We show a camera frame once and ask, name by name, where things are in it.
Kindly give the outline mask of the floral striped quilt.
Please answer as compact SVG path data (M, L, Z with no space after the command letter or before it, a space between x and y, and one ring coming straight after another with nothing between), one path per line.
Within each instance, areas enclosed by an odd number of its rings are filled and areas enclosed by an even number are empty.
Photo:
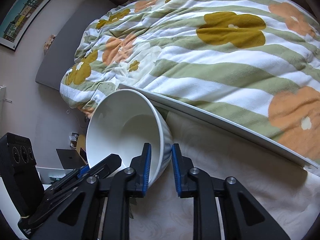
M60 94L91 116L120 84L319 161L319 23L289 0L140 0L85 29Z

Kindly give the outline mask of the white ribbed bowl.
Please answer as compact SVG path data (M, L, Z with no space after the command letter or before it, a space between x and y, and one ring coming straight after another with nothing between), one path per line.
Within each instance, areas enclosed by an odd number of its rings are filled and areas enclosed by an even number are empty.
M162 175L171 160L172 135L159 111L146 96L131 89L118 90L95 109L86 134L90 167L111 154L121 158L121 169L151 145L149 185Z

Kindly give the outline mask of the white bed tray table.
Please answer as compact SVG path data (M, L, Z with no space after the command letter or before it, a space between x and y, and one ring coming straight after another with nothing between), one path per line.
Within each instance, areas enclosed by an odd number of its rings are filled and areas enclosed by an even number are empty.
M246 139L252 143L255 143L273 153L297 164L302 168L309 169L319 169L319 164L306 158L295 151L281 145L268 137L261 135L251 129L241 126L235 122L229 121L222 118L216 114L210 113L208 111L202 110L200 108L191 106L187 103L180 102L178 100L149 92L140 88L135 88L132 86L120 84L119 89L131 89L140 92L145 97L147 97L152 104L167 111L174 112L179 115L183 115L189 119L194 119L196 122L205 122L220 129L223 129L229 133L237 135L243 139Z

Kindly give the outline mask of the grey headboard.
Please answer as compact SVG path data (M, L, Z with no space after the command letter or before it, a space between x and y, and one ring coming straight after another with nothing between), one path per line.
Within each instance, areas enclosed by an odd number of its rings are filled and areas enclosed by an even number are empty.
M59 90L60 82L74 64L74 54L85 29L116 5L110 0L85 0L54 38L37 71L35 82Z

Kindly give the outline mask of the framed city picture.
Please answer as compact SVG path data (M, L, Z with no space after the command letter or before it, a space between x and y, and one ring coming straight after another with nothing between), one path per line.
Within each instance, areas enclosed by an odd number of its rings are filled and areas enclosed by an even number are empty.
M51 0L1 0L1 46L16 51L33 20Z

